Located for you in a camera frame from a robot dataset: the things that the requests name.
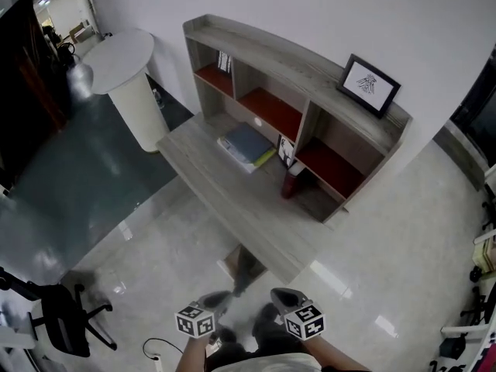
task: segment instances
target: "black cable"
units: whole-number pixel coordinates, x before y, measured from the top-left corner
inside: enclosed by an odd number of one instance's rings
[[[179,347],[177,347],[175,344],[172,344],[171,342],[165,340],[165,339],[161,339],[161,338],[149,338],[147,340],[145,340],[145,343],[143,343],[143,347],[141,348],[141,350],[143,351],[143,354],[150,358],[151,360],[154,360],[154,361],[157,361],[158,358],[156,358],[155,356],[149,356],[148,354],[146,354],[146,351],[145,351],[145,345],[150,341],[150,340],[160,340],[161,342],[165,342],[167,343],[168,345],[171,345],[173,348],[175,348],[179,353],[183,353],[183,350],[181,350]]]

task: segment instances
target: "bookshelf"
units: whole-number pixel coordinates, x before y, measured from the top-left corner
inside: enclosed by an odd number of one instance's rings
[[[184,25],[201,113],[164,137],[160,152],[224,226],[288,283],[329,238],[327,226],[396,153],[411,121],[393,103],[382,119],[336,90],[343,68],[273,34],[204,15]],[[231,76],[216,69],[232,58]],[[247,122],[313,182],[280,196],[286,168],[272,157],[248,174],[216,141]]]

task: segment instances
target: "small photo frame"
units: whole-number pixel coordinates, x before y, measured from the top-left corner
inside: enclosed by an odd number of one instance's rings
[[[217,51],[217,69],[231,77],[231,56],[222,51]]]
[[[293,144],[290,142],[288,138],[285,138],[282,135],[279,135],[279,140],[277,141],[277,154],[282,160],[282,163],[289,168],[289,163],[291,162],[291,158],[293,157]]]
[[[385,73],[351,54],[337,89],[381,118],[401,85]]]

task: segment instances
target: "marker cube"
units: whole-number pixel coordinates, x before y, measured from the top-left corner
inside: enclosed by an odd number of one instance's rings
[[[215,331],[214,314],[196,306],[188,306],[174,313],[176,328],[192,338],[200,338]]]
[[[284,316],[286,330],[301,340],[308,340],[326,330],[326,315],[315,303]]]

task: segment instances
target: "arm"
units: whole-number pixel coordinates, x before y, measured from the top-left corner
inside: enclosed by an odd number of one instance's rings
[[[208,345],[210,335],[200,339],[189,339],[183,356],[179,360],[176,372],[203,372],[205,363],[205,347]]]
[[[333,367],[336,370],[355,370],[367,371],[368,369],[362,364],[357,363],[352,358],[349,358],[345,353],[341,353],[337,348],[326,342],[320,336],[311,338],[306,342],[302,342],[303,346],[310,352],[311,355],[323,367]]]

